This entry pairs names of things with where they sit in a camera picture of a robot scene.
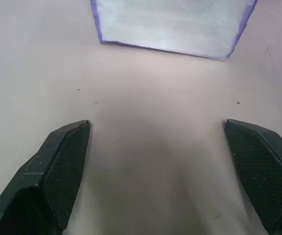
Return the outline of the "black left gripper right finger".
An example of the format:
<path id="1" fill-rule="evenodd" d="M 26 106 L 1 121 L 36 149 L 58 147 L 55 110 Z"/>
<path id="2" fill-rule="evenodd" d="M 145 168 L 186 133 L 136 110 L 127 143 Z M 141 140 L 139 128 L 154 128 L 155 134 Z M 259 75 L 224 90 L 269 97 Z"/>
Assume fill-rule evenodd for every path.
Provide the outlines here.
<path id="1" fill-rule="evenodd" d="M 282 137 L 234 119 L 223 129 L 239 180 L 265 230 L 282 233 Z"/>

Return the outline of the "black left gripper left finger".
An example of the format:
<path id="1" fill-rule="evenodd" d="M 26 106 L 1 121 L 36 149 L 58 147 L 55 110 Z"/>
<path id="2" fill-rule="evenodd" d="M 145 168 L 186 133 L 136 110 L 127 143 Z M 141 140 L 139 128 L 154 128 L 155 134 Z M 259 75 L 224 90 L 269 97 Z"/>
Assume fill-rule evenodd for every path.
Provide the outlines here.
<path id="1" fill-rule="evenodd" d="M 82 181 L 91 123 L 51 132 L 0 195 L 0 235 L 62 235 Z"/>

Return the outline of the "white cloth with purple edge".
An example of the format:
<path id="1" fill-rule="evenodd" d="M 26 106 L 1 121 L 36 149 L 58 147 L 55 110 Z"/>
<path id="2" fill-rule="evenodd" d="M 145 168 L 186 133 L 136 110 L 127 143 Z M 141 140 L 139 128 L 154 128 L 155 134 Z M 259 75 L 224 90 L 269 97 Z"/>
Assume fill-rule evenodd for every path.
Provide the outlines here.
<path id="1" fill-rule="evenodd" d="M 90 0 L 101 43 L 228 60 L 258 0 Z"/>

